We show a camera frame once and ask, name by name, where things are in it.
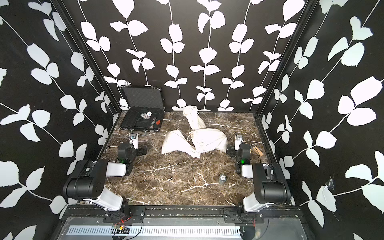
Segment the tall white cloth bag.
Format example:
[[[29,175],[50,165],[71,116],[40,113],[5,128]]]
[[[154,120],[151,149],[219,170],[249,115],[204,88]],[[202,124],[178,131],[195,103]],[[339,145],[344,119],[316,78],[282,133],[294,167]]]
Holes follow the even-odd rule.
[[[183,109],[183,115],[187,118],[192,131],[206,129],[206,125],[199,116],[196,106],[186,106]]]

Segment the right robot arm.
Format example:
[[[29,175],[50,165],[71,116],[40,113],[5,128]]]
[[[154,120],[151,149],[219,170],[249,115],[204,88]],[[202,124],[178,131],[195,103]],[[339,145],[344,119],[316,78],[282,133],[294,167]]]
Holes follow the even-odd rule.
[[[243,198],[242,210],[257,213],[270,206],[288,204],[291,191],[279,164],[251,163],[251,146],[240,143],[227,147],[227,154],[235,158],[236,173],[252,179],[253,193]]]

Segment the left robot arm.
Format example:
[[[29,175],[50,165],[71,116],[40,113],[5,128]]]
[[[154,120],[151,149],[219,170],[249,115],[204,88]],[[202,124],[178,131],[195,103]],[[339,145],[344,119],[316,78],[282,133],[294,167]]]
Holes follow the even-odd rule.
[[[135,148],[130,142],[118,147],[117,162],[107,159],[81,160],[63,186],[63,196],[78,201],[89,201],[108,212],[121,212],[125,219],[131,215],[127,199],[105,186],[107,177],[128,177],[136,157],[147,154],[147,146]]]

